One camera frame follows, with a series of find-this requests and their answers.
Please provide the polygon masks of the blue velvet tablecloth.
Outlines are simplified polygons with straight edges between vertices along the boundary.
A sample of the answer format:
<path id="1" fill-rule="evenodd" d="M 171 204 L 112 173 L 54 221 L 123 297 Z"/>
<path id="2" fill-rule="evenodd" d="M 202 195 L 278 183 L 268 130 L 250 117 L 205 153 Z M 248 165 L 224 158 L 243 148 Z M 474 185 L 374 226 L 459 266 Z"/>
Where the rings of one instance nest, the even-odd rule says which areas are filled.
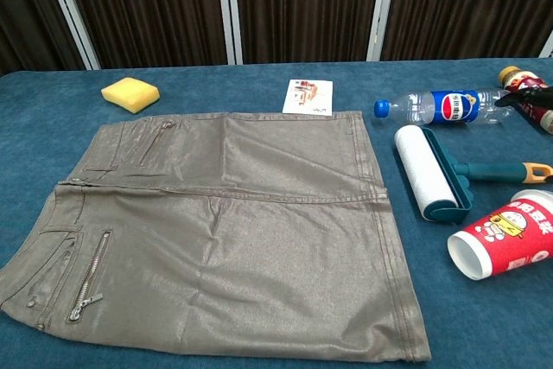
<path id="1" fill-rule="evenodd" d="M 428 362 L 183 356 L 66 341 L 0 312 L 0 369 L 553 369 L 553 259 L 475 282 L 447 252 L 453 226 L 424 221 L 375 100 L 404 92 L 496 86 L 514 65 L 553 85 L 553 58 L 406 60 L 101 71 L 20 71 L 0 77 L 0 267 L 29 234 L 54 185 L 102 124 L 130 119 L 101 89 L 124 77 L 160 90 L 148 114 L 279 112 L 292 79 L 330 80 L 335 110 L 365 116 L 423 312 Z"/>

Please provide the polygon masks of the yellow sponge block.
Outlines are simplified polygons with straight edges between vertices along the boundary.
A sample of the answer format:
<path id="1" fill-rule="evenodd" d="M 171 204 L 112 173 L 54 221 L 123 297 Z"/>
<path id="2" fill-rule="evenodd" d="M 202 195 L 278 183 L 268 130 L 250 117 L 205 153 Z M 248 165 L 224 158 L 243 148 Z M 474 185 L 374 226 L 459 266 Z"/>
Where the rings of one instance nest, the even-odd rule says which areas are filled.
<path id="1" fill-rule="evenodd" d="M 107 102 L 118 105 L 133 114 L 137 114 L 154 104 L 160 93 L 156 86 L 131 77 L 123 78 L 101 89 Z"/>

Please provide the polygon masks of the grey metallic skirt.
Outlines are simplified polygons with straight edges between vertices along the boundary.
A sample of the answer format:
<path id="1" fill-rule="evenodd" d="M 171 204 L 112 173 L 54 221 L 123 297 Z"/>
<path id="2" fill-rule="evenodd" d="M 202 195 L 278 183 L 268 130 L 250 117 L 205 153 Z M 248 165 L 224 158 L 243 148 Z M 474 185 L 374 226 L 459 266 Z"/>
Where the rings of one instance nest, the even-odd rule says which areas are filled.
<path id="1" fill-rule="evenodd" d="M 101 126 L 0 269 L 0 311 L 178 354 L 431 357 L 357 111 Z"/>

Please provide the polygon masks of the teal white lint roller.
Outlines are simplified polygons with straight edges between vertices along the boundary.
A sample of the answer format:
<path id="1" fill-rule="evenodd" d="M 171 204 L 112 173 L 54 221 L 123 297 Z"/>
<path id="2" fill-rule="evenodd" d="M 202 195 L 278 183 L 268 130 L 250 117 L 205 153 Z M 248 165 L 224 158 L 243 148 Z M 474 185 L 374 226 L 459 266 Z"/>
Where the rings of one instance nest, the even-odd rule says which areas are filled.
<path id="1" fill-rule="evenodd" d="M 398 129 L 394 143 L 420 214 L 430 222 L 460 224 L 472 209 L 472 181 L 553 182 L 553 167 L 547 164 L 458 162 L 431 129 L 417 125 Z"/>

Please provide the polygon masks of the red printed paper cup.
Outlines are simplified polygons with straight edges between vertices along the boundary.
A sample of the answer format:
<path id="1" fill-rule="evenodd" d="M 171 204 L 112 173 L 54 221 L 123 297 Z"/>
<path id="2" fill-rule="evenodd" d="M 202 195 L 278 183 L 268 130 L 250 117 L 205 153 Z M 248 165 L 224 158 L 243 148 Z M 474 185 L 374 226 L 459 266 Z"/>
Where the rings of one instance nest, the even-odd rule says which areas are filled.
<path id="1" fill-rule="evenodd" d="M 553 192 L 526 189 L 448 238 L 448 254 L 479 281 L 553 258 Z"/>

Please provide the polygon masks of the white screen frame post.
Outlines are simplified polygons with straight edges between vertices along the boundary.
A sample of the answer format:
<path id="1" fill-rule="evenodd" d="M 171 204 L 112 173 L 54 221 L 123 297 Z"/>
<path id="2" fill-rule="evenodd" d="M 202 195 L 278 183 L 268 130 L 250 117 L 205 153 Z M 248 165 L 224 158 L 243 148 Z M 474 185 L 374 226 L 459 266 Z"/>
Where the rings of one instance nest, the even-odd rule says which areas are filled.
<path id="1" fill-rule="evenodd" d="M 100 70 L 99 58 L 76 0 L 57 0 L 86 70 Z"/>
<path id="2" fill-rule="evenodd" d="M 548 36 L 546 42 L 544 43 L 541 52 L 539 53 L 539 58 L 547 58 L 553 56 L 553 30 Z"/>
<path id="3" fill-rule="evenodd" d="M 243 65 L 238 0 L 219 0 L 224 30 L 226 58 L 229 65 Z"/>
<path id="4" fill-rule="evenodd" d="M 391 0 L 375 0 L 365 58 L 366 61 L 381 60 L 390 7 Z"/>

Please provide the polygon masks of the clear Pepsi plastic bottle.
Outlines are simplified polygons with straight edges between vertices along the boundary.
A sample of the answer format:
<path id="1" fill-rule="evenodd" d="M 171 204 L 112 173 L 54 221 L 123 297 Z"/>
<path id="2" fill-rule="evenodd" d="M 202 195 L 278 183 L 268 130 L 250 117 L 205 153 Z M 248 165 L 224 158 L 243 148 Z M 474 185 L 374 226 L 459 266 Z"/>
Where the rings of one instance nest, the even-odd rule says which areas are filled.
<path id="1" fill-rule="evenodd" d="M 497 124 L 516 112 L 496 105 L 506 94 L 498 88 L 409 92 L 376 100 L 373 113 L 401 124 Z"/>

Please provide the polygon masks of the brown coffee drink bottle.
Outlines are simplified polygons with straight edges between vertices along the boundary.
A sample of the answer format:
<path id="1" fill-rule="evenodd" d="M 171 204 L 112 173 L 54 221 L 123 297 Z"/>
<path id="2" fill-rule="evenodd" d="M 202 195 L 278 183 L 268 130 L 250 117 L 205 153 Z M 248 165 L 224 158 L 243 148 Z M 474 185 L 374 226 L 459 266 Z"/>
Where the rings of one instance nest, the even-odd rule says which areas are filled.
<path id="1" fill-rule="evenodd" d="M 505 67 L 499 72 L 499 83 L 503 89 L 509 92 L 516 92 L 528 87 L 553 87 L 548 86 L 541 78 L 530 71 L 522 70 L 515 66 Z M 508 105 L 520 110 L 529 120 L 553 135 L 553 109 L 547 109 L 529 104 Z"/>

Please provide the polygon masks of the dark brown screen panel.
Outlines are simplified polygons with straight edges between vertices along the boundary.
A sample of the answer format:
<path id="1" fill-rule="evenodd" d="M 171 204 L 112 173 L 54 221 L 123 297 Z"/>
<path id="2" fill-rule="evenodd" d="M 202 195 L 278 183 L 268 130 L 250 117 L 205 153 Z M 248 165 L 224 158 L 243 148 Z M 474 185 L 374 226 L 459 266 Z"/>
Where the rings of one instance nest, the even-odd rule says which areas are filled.
<path id="1" fill-rule="evenodd" d="M 84 68 L 57 0 L 0 0 L 0 76 Z"/>
<path id="2" fill-rule="evenodd" d="M 102 68 L 227 62 L 220 0 L 75 0 Z"/>
<path id="3" fill-rule="evenodd" d="M 375 0 L 238 0 L 245 64 L 365 60 Z"/>
<path id="4" fill-rule="evenodd" d="M 391 0 L 381 60 L 537 57 L 553 0 Z"/>

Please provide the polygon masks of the white printed card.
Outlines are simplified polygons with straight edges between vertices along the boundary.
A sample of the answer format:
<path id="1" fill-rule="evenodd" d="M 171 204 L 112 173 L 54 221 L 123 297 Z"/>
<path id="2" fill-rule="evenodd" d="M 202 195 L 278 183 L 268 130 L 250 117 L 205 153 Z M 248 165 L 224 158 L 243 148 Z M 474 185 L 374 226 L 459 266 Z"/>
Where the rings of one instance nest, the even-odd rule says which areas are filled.
<path id="1" fill-rule="evenodd" d="M 333 92 L 329 80 L 290 80 L 282 113 L 331 116 Z"/>

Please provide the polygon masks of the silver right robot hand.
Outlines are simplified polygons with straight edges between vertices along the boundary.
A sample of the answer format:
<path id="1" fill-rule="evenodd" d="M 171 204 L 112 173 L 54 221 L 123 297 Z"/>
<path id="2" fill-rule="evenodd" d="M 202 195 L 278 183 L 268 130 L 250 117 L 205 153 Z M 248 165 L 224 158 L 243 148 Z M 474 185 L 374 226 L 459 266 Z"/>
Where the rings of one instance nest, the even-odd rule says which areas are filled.
<path id="1" fill-rule="evenodd" d="M 515 104 L 529 104 L 553 109 L 553 87 L 528 87 L 516 92 L 509 92 L 494 103 L 497 107 Z"/>

